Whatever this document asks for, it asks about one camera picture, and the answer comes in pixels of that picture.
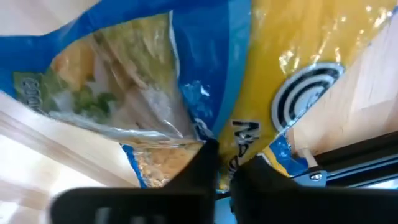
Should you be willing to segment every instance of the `black plastic object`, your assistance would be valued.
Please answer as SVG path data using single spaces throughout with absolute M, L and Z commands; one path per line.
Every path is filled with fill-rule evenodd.
M 53 224 L 213 223 L 218 143 L 209 140 L 158 189 L 74 189 L 52 204 Z
M 302 187 L 255 157 L 231 182 L 238 223 L 398 223 L 398 191 Z
M 218 143 L 208 141 L 191 163 L 159 189 L 75 189 L 54 201 L 53 224 L 212 224 Z M 398 223 L 398 191 L 304 187 L 261 156 L 231 181 L 238 223 Z

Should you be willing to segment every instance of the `plastic bag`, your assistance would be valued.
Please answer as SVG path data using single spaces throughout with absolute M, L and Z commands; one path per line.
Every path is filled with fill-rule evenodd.
M 160 186 L 202 143 L 177 88 L 169 13 L 157 14 L 164 2 L 151 4 L 102 1 L 47 35 L 0 37 L 0 89 L 38 113 L 133 146 L 146 184 Z M 155 15 L 135 19 L 143 14 Z
M 174 22 L 177 48 L 181 39 L 189 40 L 181 47 L 185 52 L 209 52 L 207 58 L 189 58 L 191 67 L 209 72 L 181 73 L 178 81 L 200 132 L 220 142 L 223 186 L 344 74 L 395 5 L 232 0 L 225 8 L 206 9 L 205 16 L 204 9 L 185 12 Z M 205 27 L 197 26 L 202 22 Z M 183 71 L 188 65 L 181 62 Z

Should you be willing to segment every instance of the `black circle logo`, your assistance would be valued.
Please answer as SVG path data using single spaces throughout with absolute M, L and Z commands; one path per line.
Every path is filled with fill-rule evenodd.
M 339 79 L 344 67 L 338 63 L 316 63 L 288 79 L 272 102 L 272 122 L 285 131 Z

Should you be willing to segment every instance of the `metal screw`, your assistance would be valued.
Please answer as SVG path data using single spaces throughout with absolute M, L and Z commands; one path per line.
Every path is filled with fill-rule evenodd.
M 319 181 L 322 179 L 322 174 L 313 174 L 310 176 L 310 179 L 313 181 Z

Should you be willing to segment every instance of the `wooden surface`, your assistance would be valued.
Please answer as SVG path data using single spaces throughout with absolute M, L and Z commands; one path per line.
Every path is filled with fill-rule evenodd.
M 293 148 L 327 152 L 398 130 L 398 16 L 289 131 Z

